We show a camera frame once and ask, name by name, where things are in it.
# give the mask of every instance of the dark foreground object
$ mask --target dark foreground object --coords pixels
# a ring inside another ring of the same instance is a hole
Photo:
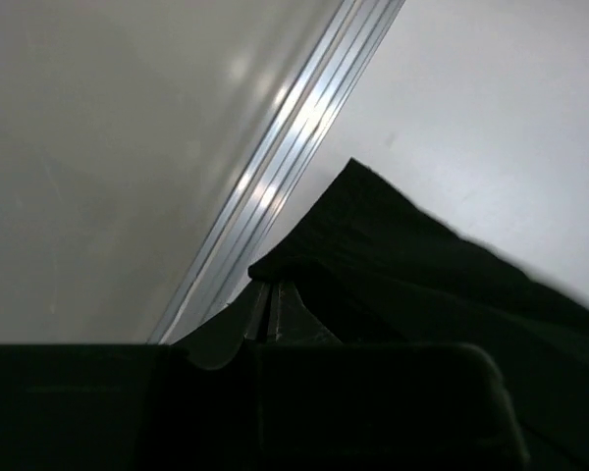
[[[177,348],[0,347],[0,469],[589,470],[589,310],[357,162],[249,274]]]
[[[474,347],[245,340],[227,365],[203,367],[169,346],[0,346],[0,469],[516,470],[526,460],[502,377]]]

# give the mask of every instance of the white surface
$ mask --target white surface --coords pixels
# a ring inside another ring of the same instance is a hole
[[[146,340],[338,3],[0,0],[0,341]]]
[[[408,0],[258,257],[350,156],[589,305],[589,0]]]

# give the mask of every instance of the black fabric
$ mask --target black fabric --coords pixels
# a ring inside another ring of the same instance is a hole
[[[589,310],[462,239],[356,161],[249,274],[294,282],[346,343],[484,348],[505,375],[532,469],[589,469]]]

